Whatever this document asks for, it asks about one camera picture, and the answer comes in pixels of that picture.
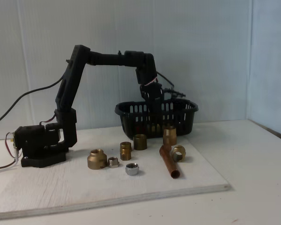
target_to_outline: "white wall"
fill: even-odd
[[[58,80],[83,44],[153,53],[157,70],[199,105],[196,122],[244,119],[250,16],[250,0],[0,0],[0,115],[21,93]],[[21,100],[0,138],[50,118],[57,90]],[[86,66],[77,128],[118,126],[115,105],[141,100],[134,68]]]
[[[281,0],[254,0],[248,117],[281,133]]]

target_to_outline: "white table surface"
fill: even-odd
[[[188,138],[231,184],[230,191],[2,220],[0,225],[281,224],[281,139],[248,120],[194,124]],[[11,160],[0,141],[0,165]],[[15,169],[0,173],[0,187]]]

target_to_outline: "brass coupling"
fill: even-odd
[[[177,144],[176,128],[173,126],[163,129],[163,144],[171,146]]]
[[[107,166],[107,156],[102,149],[94,149],[90,151],[88,156],[88,167],[91,170],[103,169]]]
[[[130,142],[122,142],[120,144],[120,154],[123,161],[128,161],[131,159],[131,151],[132,148]]]
[[[134,150],[145,150],[145,149],[147,149],[147,136],[145,136],[145,135],[134,135],[133,136],[133,148],[134,148]]]
[[[172,159],[175,162],[182,162],[185,160],[186,151],[182,145],[177,145],[172,151]]]

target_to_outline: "wire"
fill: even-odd
[[[0,121],[13,109],[13,107],[15,106],[15,104],[18,103],[18,101],[20,101],[20,99],[30,93],[33,93],[33,92],[36,92],[36,91],[39,91],[39,90],[45,90],[45,89],[48,89],[48,88],[51,88],[53,86],[55,86],[56,84],[58,84],[61,80],[62,80],[63,76],[58,80],[56,81],[55,83],[47,86],[47,87],[43,87],[43,88],[38,88],[38,89],[34,89],[34,90],[30,90],[24,94],[22,94],[21,96],[18,97],[18,99],[11,105],[11,107],[0,117]]]
[[[15,159],[12,163],[8,164],[8,165],[5,165],[5,166],[0,166],[0,169],[3,169],[3,168],[6,168],[6,167],[9,167],[10,165],[14,164],[15,163]]]
[[[4,165],[4,166],[0,166],[0,169],[4,169],[4,168],[7,168],[7,167],[9,167],[9,166],[11,166],[12,164],[14,164],[15,163],[15,165],[18,163],[18,160],[19,160],[19,157],[22,155],[22,153],[19,155],[19,153],[18,153],[18,151],[15,149],[15,157],[11,154],[11,152],[10,152],[10,150],[9,150],[9,147],[8,147],[8,144],[7,144],[7,135],[9,135],[10,134],[10,132],[8,132],[7,134],[6,134],[6,136],[5,136],[5,146],[6,146],[6,149],[8,150],[8,152],[9,152],[9,154],[10,154],[10,156],[12,157],[12,158],[14,158],[14,161],[12,162],[12,163],[10,163],[10,164],[8,164],[8,165]]]
[[[152,81],[150,81],[149,83],[145,84],[145,86],[148,86],[149,84],[153,83],[155,80],[157,79],[157,77],[155,77]]]
[[[172,85],[173,86],[173,88],[174,88],[174,84],[168,79],[168,78],[166,78],[164,75],[162,75],[161,73],[159,73],[158,71],[156,71],[157,72],[157,74],[158,75],[160,75],[164,80],[166,80],[170,85]]]
[[[13,168],[14,166],[16,166],[18,164],[19,161],[19,152],[17,149],[15,149],[15,159],[12,163],[5,165],[5,166],[0,166],[0,172],[9,170],[11,168]]]
[[[54,114],[54,116],[51,119],[49,119],[47,121],[40,121],[39,125],[42,125],[42,123],[49,123],[49,122],[51,122],[52,120],[54,120],[55,116],[56,115]]]
[[[15,158],[15,157],[11,154],[11,152],[10,152],[10,150],[9,150],[9,147],[8,147],[8,144],[7,144],[7,135],[9,135],[9,133],[10,133],[10,132],[8,132],[8,133],[6,134],[6,136],[5,136],[5,146],[6,146],[6,149],[8,150],[8,152],[9,152],[10,156],[11,156],[12,158]]]

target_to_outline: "silver nut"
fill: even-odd
[[[119,162],[118,162],[118,158],[117,157],[110,157],[108,158],[108,166],[110,168],[117,168],[119,165]]]
[[[126,165],[126,173],[129,176],[137,175],[140,171],[139,165],[136,163],[129,163]]]

